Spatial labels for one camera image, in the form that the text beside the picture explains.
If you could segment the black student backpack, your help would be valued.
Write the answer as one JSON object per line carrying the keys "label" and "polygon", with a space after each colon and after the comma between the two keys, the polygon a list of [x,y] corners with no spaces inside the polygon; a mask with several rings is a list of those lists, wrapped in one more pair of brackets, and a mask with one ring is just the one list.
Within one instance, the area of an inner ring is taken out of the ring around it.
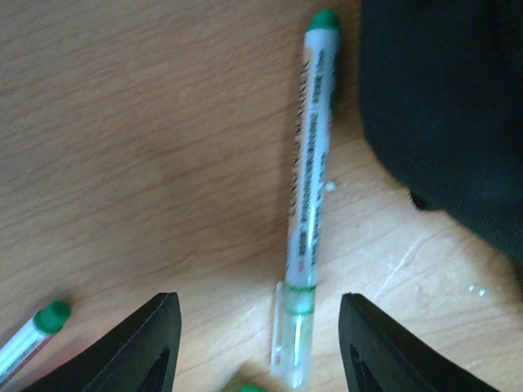
{"label": "black student backpack", "polygon": [[418,209],[522,262],[521,2],[362,2],[359,107]]}

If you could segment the green white marker pen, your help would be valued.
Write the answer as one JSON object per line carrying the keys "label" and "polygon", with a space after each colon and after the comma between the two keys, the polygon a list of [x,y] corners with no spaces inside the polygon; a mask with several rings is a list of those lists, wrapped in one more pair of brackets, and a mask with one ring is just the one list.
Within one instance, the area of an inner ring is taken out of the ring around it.
{"label": "green white marker pen", "polygon": [[275,289],[270,372],[291,390],[306,386],[317,262],[341,27],[335,11],[316,12],[302,51],[284,280]]}

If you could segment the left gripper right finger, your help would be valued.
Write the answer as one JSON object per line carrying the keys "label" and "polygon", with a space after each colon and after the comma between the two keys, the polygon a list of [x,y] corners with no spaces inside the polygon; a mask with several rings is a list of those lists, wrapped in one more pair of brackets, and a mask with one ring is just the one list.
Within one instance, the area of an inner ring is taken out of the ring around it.
{"label": "left gripper right finger", "polygon": [[342,296],[339,344],[354,391],[494,391],[359,293]]}

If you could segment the green black highlighter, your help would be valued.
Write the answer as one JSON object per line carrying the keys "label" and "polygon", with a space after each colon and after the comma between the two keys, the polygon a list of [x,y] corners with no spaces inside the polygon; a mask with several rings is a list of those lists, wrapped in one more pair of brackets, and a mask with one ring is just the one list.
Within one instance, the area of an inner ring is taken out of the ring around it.
{"label": "green black highlighter", "polygon": [[268,390],[260,387],[259,385],[247,384],[242,386],[239,392],[268,392]]}

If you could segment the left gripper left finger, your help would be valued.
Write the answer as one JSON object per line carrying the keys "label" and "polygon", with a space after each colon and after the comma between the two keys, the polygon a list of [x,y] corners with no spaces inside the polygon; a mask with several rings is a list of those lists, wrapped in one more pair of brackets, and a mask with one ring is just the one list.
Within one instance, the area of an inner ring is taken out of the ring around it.
{"label": "left gripper left finger", "polygon": [[159,293],[25,391],[171,391],[180,339],[179,297]]}

